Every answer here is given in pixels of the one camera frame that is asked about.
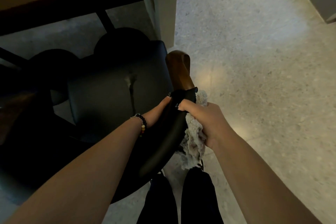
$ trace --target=crumpled towel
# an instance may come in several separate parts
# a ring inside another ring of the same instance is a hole
[[[196,104],[207,106],[208,96],[204,90],[196,93]],[[185,130],[185,136],[180,144],[183,151],[178,151],[181,157],[182,169],[195,167],[204,156],[206,135],[202,132],[203,126],[190,113],[185,117],[188,128]]]

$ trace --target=speckled floor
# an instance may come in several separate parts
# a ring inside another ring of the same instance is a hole
[[[153,37],[148,19],[137,20],[143,10],[137,3],[109,15]],[[135,22],[120,17],[125,11]],[[0,37],[0,46],[26,57],[48,48],[85,56],[104,33],[97,20]],[[322,223],[335,223],[336,24],[326,25],[308,0],[178,0],[175,36],[172,49],[190,55],[195,85]],[[58,108],[66,116],[66,103]],[[211,150],[204,162],[224,223],[245,223]],[[176,156],[165,170],[179,207],[185,172]],[[135,224],[148,188],[111,205],[104,223]],[[0,223],[14,209],[0,194]]]

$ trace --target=beaded bracelet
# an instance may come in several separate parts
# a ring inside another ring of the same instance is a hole
[[[145,118],[140,113],[137,113],[133,117],[138,117],[141,120],[141,123],[142,123],[142,125],[141,125],[141,134],[140,134],[139,137],[142,137],[142,134],[145,132],[145,130],[147,128],[147,122],[146,122]]]

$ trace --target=sneaker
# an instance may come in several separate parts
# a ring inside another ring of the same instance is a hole
[[[166,177],[165,172],[163,171],[163,169],[161,169],[161,170],[157,173],[157,175],[162,175],[162,176]]]
[[[203,159],[201,159],[201,161],[197,164],[198,168],[200,168],[203,172],[204,172],[204,163],[203,163]]]

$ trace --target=person's left arm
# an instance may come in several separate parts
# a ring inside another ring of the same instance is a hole
[[[166,97],[143,117],[152,126]],[[43,184],[5,224],[101,223],[124,172],[141,120],[133,117]]]

